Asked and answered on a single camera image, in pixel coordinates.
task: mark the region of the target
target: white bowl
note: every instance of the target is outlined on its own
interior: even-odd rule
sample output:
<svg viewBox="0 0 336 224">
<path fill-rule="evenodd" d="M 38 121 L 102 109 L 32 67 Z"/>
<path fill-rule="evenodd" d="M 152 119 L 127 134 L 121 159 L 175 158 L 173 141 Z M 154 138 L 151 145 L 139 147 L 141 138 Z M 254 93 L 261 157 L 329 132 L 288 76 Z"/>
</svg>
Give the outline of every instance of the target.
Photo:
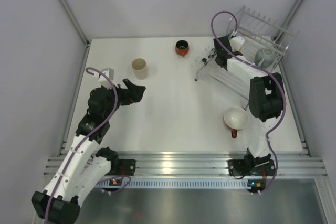
<svg viewBox="0 0 336 224">
<path fill-rule="evenodd" d="M 232 107 L 224 114 L 224 122 L 231 129 L 242 130 L 248 124 L 248 114 L 240 107 Z"/>
</svg>

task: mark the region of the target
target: beige cup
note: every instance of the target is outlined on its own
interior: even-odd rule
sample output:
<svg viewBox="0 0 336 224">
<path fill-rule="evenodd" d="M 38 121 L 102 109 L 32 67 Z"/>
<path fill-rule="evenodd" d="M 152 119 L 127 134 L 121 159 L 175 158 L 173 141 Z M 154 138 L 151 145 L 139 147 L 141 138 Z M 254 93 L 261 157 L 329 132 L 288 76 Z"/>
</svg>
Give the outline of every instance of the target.
<svg viewBox="0 0 336 224">
<path fill-rule="evenodd" d="M 135 76 L 139 80 L 146 79 L 148 75 L 148 71 L 147 71 L 146 61 L 144 59 L 141 59 L 141 58 L 135 59 L 132 62 L 132 69 L 133 69 Z"/>
</svg>

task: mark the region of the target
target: dish rack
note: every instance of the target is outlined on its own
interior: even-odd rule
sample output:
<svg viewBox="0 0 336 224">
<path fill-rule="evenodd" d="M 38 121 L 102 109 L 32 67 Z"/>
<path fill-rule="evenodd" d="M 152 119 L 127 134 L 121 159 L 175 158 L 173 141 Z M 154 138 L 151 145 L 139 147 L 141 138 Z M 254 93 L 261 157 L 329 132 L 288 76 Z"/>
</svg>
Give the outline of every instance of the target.
<svg viewBox="0 0 336 224">
<path fill-rule="evenodd" d="M 255 55 L 260 48 L 273 50 L 276 54 L 276 59 L 267 68 L 268 71 L 273 72 L 300 32 L 287 30 L 288 27 L 282 28 L 277 25 L 276 21 L 266 17 L 266 15 L 261 15 L 261 13 L 256 14 L 256 11 L 251 11 L 246 6 L 235 16 L 238 20 L 237 36 L 242 36 L 245 39 L 240 52 L 248 61 L 253 63 Z M 227 27 L 227 35 L 234 31 L 235 25 L 232 17 Z M 213 48 L 206 60 L 202 60 L 202 66 L 197 69 L 195 81 L 198 80 L 200 73 L 204 73 L 206 76 L 224 84 L 227 88 L 248 100 L 249 87 L 247 84 L 243 83 L 234 73 L 228 72 L 218 66 L 215 62 L 216 57 L 216 51 Z"/>
</svg>

